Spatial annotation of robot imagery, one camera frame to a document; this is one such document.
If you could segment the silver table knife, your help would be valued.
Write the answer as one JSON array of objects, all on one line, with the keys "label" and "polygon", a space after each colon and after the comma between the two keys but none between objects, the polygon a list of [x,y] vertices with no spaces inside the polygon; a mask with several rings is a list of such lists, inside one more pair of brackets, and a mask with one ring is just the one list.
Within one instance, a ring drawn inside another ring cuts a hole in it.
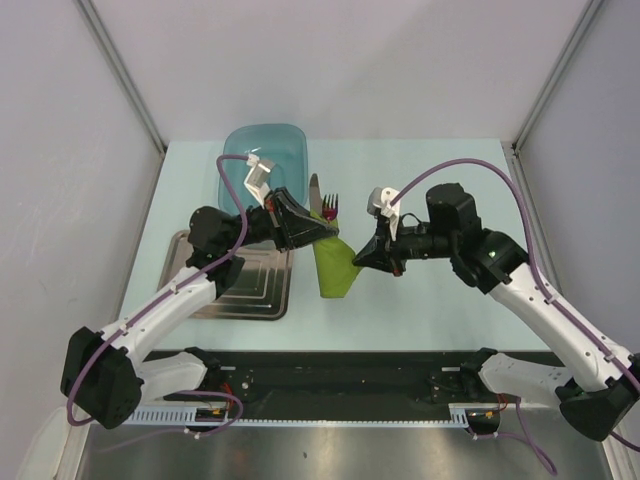
[{"label": "silver table knife", "polygon": [[320,193],[319,179],[316,173],[313,173],[309,180],[309,204],[312,212],[319,216],[322,215],[323,197]]}]

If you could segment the silver fork pink tines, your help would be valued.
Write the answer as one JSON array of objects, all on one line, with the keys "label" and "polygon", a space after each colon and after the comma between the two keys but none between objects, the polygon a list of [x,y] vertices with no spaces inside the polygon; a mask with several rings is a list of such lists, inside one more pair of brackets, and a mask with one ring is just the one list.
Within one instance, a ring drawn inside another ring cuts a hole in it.
[{"label": "silver fork pink tines", "polygon": [[321,215],[327,222],[334,221],[339,213],[339,195],[327,194],[322,199]]}]

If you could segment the green paper napkin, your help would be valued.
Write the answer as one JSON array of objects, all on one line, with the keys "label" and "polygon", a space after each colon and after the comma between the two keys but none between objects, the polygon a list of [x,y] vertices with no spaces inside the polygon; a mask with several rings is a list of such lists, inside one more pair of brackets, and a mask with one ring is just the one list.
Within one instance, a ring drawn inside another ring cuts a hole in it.
[{"label": "green paper napkin", "polygon": [[339,236],[312,244],[320,296],[325,299],[344,298],[356,281],[361,267],[355,266],[356,253]]}]

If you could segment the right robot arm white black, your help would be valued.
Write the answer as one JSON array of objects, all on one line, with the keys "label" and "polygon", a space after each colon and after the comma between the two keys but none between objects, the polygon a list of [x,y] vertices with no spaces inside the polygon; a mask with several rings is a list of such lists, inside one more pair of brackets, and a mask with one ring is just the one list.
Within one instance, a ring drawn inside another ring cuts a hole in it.
[{"label": "right robot arm white black", "polygon": [[475,200],[461,185],[426,193],[428,221],[405,226],[398,191],[377,187],[367,211],[377,221],[373,237],[353,263],[402,275],[409,260],[446,258],[466,285],[518,316],[555,354],[561,366],[524,361],[482,348],[461,367],[461,388],[473,401],[508,394],[560,410],[583,436],[603,441],[639,399],[639,358],[611,341],[560,295],[511,237],[482,226]]}]

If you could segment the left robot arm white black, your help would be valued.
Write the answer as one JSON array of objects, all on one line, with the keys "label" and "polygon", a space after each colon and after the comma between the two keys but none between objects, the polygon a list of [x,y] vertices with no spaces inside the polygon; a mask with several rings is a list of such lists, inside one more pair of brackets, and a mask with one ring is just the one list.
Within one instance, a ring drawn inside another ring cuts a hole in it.
[{"label": "left robot arm white black", "polygon": [[67,409],[79,408],[89,420],[113,429],[150,401],[188,392],[202,400],[214,397],[221,376],[212,355],[196,347],[160,360],[148,355],[236,283],[244,266],[239,248],[270,241],[286,252],[338,233],[284,188],[237,215],[209,206],[196,209],[189,220],[192,254],[176,276],[134,313],[98,331],[82,327],[71,336],[61,379]]}]

